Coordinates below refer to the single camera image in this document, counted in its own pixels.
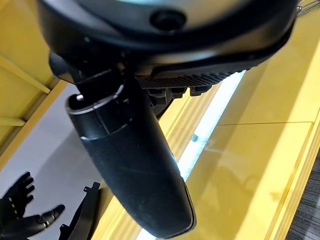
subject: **black plastic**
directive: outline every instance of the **black plastic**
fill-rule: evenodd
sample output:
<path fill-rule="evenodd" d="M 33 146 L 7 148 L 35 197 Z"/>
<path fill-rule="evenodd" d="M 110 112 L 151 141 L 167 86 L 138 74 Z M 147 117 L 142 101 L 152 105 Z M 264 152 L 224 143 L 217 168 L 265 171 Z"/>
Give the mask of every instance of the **black plastic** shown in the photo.
<path fill-rule="evenodd" d="M 159 238 L 191 230 L 196 216 L 147 96 L 134 79 L 93 105 L 67 112 L 95 166 L 124 208 Z"/>
<path fill-rule="evenodd" d="M 60 227 L 59 240 L 89 240 L 96 224 L 96 212 L 99 205 L 100 184 L 94 182 L 92 187 L 85 187 L 86 196 L 78 207 L 70 226 Z"/>

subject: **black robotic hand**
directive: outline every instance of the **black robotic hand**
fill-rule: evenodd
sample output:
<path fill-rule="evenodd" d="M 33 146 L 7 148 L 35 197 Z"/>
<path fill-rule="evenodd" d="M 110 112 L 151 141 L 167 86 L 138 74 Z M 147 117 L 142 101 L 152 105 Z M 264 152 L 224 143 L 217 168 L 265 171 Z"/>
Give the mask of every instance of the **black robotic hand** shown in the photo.
<path fill-rule="evenodd" d="M 34 179 L 27 172 L 0 199 L 0 240 L 25 240 L 48 228 L 64 211 L 59 205 L 43 213 L 23 218 L 26 206 L 34 199 Z"/>
<path fill-rule="evenodd" d="M 34 196 L 31 195 L 31 192 L 35 190 L 33 182 L 34 179 L 31 177 L 30 172 L 26 172 L 3 196 L 0 203 L 0 211 L 2 212 L 1 215 L 5 216 L 6 222 L 17 220 L 24 216 L 26 206 L 34 199 Z"/>

